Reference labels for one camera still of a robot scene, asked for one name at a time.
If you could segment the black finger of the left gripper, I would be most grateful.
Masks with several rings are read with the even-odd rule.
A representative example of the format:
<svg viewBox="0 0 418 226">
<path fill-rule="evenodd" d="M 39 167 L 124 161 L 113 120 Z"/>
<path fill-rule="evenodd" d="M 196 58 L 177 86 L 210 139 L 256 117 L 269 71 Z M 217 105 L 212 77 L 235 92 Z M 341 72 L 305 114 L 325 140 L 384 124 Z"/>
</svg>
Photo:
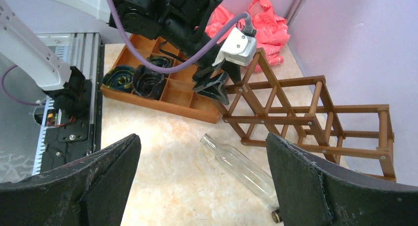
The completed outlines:
<svg viewBox="0 0 418 226">
<path fill-rule="evenodd" d="M 197 68 L 197 71 L 192 76 L 192 81 L 195 83 L 193 91 L 197 94 L 209 97 L 224 105 L 229 104 L 225 83 L 229 78 L 227 72 L 220 72 L 211 77 L 214 69 L 212 68 Z"/>
</svg>

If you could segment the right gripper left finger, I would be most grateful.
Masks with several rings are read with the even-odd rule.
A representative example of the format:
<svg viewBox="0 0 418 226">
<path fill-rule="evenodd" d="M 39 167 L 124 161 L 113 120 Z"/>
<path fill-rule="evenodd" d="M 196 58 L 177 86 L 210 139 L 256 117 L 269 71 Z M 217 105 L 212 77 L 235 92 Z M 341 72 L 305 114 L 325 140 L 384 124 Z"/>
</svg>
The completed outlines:
<svg viewBox="0 0 418 226">
<path fill-rule="evenodd" d="M 1 183 L 1 225 L 120 225 L 140 152 L 140 137 L 131 134 L 60 167 Z"/>
</svg>

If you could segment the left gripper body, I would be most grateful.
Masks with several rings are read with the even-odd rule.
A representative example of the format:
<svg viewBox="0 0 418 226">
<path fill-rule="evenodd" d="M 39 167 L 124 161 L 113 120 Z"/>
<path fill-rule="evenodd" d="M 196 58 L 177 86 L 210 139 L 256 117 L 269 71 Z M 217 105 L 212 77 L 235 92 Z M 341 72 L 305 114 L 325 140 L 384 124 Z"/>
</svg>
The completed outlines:
<svg viewBox="0 0 418 226">
<path fill-rule="evenodd" d="M 159 36 L 190 59 L 211 40 L 206 32 L 203 32 L 197 38 L 193 38 L 194 32 L 193 26 L 187 24 L 180 17 L 169 14 L 162 23 Z M 220 45 L 214 45 L 195 62 L 195 65 L 201 68 L 211 67 L 219 50 Z"/>
</svg>

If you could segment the clear glass bottle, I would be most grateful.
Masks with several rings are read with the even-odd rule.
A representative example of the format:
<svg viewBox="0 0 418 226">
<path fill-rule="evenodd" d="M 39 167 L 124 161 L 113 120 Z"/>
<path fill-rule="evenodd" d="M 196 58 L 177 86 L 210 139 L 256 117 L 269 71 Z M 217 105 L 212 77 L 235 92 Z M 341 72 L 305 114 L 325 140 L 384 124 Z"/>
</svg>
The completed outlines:
<svg viewBox="0 0 418 226">
<path fill-rule="evenodd" d="M 213 151 L 217 162 L 255 196 L 273 208 L 278 198 L 272 177 L 232 145 L 222 144 L 205 134 L 200 142 Z"/>
</svg>

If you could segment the brown wooden wine rack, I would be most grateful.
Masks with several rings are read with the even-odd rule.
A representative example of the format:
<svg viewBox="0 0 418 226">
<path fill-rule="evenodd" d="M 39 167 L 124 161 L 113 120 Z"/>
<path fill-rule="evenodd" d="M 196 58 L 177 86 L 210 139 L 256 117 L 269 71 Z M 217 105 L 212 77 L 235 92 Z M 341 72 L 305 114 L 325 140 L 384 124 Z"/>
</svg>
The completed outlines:
<svg viewBox="0 0 418 226">
<path fill-rule="evenodd" d="M 291 105 L 284 89 L 314 86 L 308 106 Z M 379 179 L 396 181 L 393 161 L 394 132 L 389 105 L 333 104 L 324 76 L 278 79 L 268 64 L 265 51 L 256 50 L 242 81 L 227 85 L 228 94 L 235 95 L 230 107 L 216 101 L 222 120 L 238 134 L 243 145 L 264 147 L 265 141 L 254 140 L 251 134 L 256 125 L 263 125 L 271 133 L 285 137 L 290 126 L 298 135 L 298 146 L 323 154 L 339 164 L 342 157 L 359 157 L 379 161 L 382 174 Z M 379 119 L 378 131 L 345 130 L 340 114 L 375 113 Z"/>
</svg>

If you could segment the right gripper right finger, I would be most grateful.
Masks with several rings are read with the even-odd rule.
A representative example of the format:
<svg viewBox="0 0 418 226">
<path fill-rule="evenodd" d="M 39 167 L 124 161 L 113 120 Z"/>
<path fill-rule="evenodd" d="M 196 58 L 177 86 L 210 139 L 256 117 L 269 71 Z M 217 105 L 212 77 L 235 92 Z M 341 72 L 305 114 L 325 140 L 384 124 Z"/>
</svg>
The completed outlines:
<svg viewBox="0 0 418 226">
<path fill-rule="evenodd" d="M 286 226 L 415 226 L 418 189 L 370 177 L 266 138 L 270 171 Z"/>
</svg>

